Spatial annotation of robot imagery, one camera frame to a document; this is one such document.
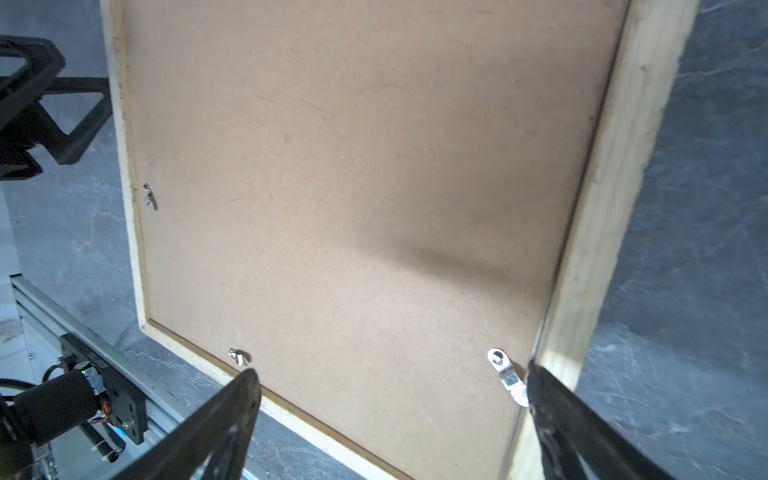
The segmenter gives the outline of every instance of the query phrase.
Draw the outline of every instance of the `metal clip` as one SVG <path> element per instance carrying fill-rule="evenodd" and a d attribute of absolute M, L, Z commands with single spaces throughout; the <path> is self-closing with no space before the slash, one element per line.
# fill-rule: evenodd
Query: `metal clip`
<path fill-rule="evenodd" d="M 248 354 L 238 349 L 230 349 L 230 356 L 235 359 L 239 366 L 248 366 Z"/>
<path fill-rule="evenodd" d="M 149 188 L 149 184 L 144 184 L 144 204 L 147 205 L 147 207 L 150 208 L 150 210 L 157 211 L 157 203 L 154 201 L 154 195 L 152 194 L 152 190 Z"/>
<path fill-rule="evenodd" d="M 528 407 L 528 387 L 525 386 L 518 373 L 515 371 L 515 365 L 509 359 L 502 349 L 490 349 L 488 351 L 488 361 L 498 372 L 502 385 L 511 393 L 512 398 L 524 407 Z"/>

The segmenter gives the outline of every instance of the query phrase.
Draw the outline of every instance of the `mdf board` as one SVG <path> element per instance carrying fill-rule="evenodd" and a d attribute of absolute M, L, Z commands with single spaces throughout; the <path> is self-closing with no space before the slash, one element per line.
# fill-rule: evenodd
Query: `mdf board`
<path fill-rule="evenodd" d="M 496 478 L 485 353 L 531 355 L 623 11 L 123 0 L 142 321 L 383 471 Z"/>

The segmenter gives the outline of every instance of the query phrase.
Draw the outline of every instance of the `wooden frame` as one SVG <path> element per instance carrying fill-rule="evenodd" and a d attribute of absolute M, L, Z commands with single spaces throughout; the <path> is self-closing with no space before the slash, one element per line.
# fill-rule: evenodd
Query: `wooden frame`
<path fill-rule="evenodd" d="M 581 192 L 534 357 L 575 388 L 627 229 L 643 171 L 653 151 L 675 74 L 694 23 L 698 0 L 630 0 Z M 148 319 L 144 303 L 141 205 L 131 164 L 130 112 L 124 101 L 125 49 L 120 0 L 101 0 L 121 184 L 139 327 L 150 338 L 222 384 L 237 371 Z M 408 478 L 264 389 L 261 409 L 364 478 Z M 530 417 L 518 419 L 500 478 L 541 477 L 541 453 Z"/>

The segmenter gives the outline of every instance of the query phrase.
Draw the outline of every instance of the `black cylinder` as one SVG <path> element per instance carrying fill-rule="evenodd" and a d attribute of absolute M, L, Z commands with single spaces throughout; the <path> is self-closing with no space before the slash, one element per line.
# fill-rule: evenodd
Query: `black cylinder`
<path fill-rule="evenodd" d="M 88 379 L 78 370 L 19 393 L 11 410 L 30 440 L 50 442 L 96 414 L 99 403 Z"/>

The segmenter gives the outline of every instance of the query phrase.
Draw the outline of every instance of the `gray marble surface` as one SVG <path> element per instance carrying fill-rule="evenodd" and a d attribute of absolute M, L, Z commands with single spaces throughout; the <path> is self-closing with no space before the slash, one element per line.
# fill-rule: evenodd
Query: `gray marble surface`
<path fill-rule="evenodd" d="M 67 65 L 62 76 L 107 76 L 98 0 L 0 0 L 0 33 L 52 40 Z M 98 94 L 44 98 L 68 131 Z M 31 151 L 44 173 L 2 185 L 24 277 L 130 361 L 197 407 L 220 386 L 139 331 L 131 283 L 114 124 L 109 121 L 75 165 Z M 269 478 L 359 478 L 304 439 L 261 414 L 249 455 Z"/>
<path fill-rule="evenodd" d="M 577 394 L 679 479 L 768 478 L 768 2 L 703 1 Z"/>

